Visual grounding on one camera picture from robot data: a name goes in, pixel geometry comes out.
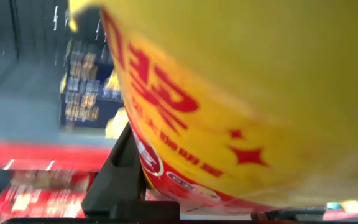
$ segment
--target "red packaging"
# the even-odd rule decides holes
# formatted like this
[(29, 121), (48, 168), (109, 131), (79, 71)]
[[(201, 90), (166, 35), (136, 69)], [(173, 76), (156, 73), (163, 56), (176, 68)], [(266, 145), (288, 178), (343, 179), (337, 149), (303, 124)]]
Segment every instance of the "red packaging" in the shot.
[(13, 172), (11, 184), (39, 189), (86, 191), (93, 179), (94, 174), (90, 172), (16, 170)]
[(84, 218), (81, 202), (85, 194), (11, 185), (0, 195), (0, 222), (14, 217)]

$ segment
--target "red printed lettering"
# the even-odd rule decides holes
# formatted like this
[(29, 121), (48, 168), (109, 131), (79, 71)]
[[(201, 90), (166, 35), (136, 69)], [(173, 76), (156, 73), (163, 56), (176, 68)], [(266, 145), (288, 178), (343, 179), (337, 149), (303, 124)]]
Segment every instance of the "red printed lettering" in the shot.
[(220, 177), (223, 174), (222, 171), (206, 163), (204, 163), (201, 168), (215, 177)]
[(178, 145), (173, 142), (168, 135), (166, 135), (164, 132), (160, 133), (160, 139), (167, 145), (169, 146), (171, 149), (173, 149), (174, 151), (176, 151), (178, 149)]
[(135, 49), (133, 46), (129, 46), (134, 59), (131, 59), (129, 65), (131, 68), (136, 71), (137, 74), (130, 71), (130, 75), (132, 77), (132, 87), (135, 89), (138, 94), (143, 97), (143, 99), (147, 100), (149, 103), (153, 104), (157, 111), (160, 113), (163, 120), (176, 132), (178, 133), (175, 125), (179, 124), (182, 128), (187, 129), (187, 125), (179, 120), (173, 113), (171, 113), (163, 104), (161, 104), (160, 99), (161, 96), (158, 95), (158, 92), (154, 91), (154, 87), (152, 86), (151, 90), (147, 89), (147, 81), (149, 77), (149, 65), (150, 59), (141, 51), (140, 49)]
[(163, 81), (167, 86), (169, 86), (176, 94), (180, 96), (180, 101), (173, 101), (172, 97), (168, 90), (164, 89), (162, 85), (158, 87), (152, 86), (152, 90), (161, 97), (169, 106), (173, 109), (181, 112), (192, 112), (197, 110), (197, 102), (187, 95), (183, 90), (181, 90), (176, 84), (174, 84), (169, 78), (166, 72), (164, 72), (158, 65), (154, 67), (155, 74)]
[(146, 124), (153, 130), (154, 134), (158, 134), (158, 127), (156, 127), (153, 120), (147, 116), (146, 116)]
[(138, 104), (138, 102), (136, 101), (136, 99), (134, 97), (132, 97), (132, 105), (134, 106), (134, 109), (136, 111), (136, 114), (140, 117), (143, 118), (143, 109), (142, 106), (140, 104)]
[(197, 165), (200, 162), (200, 160), (197, 157), (190, 154), (184, 148), (179, 149), (179, 155), (183, 156), (187, 161), (191, 162), (194, 165)]

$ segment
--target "red logo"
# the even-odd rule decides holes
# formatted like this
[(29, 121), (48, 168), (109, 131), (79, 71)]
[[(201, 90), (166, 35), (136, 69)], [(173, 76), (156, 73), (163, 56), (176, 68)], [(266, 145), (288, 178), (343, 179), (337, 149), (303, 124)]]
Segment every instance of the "red logo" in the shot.
[(154, 176), (161, 176), (164, 172), (163, 164), (154, 149), (145, 141), (139, 139), (134, 131), (134, 137), (139, 150), (143, 168)]

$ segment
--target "boxed product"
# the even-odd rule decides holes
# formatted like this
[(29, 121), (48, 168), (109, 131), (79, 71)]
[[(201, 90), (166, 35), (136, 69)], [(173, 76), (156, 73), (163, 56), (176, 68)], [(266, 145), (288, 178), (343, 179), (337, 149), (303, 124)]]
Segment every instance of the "boxed product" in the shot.
[(37, 189), (11, 185), (0, 195), (0, 223), (15, 217), (85, 217), (81, 202), (86, 192)]
[(60, 87), (60, 125), (105, 128), (124, 106), (109, 50), (68, 44), (66, 74)]
[(0, 194), (0, 222), (14, 217), (83, 218), (81, 202), (95, 174), (15, 170)]
[(323, 220), (343, 220), (358, 217), (358, 200), (327, 203)]
[(104, 82), (114, 64), (106, 46), (102, 49), (82, 41), (69, 41), (65, 59), (66, 72), (70, 77)]
[(11, 184), (33, 186), (38, 189), (70, 189), (85, 192), (93, 179), (94, 174), (90, 172), (15, 170), (12, 173)]

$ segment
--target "store shelf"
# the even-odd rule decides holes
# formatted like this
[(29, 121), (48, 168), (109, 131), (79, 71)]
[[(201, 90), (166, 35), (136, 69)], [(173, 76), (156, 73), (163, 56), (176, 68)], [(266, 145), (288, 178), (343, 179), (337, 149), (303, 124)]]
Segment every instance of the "store shelf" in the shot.
[(0, 169), (99, 170), (115, 139), (59, 127), (61, 64), (0, 57)]

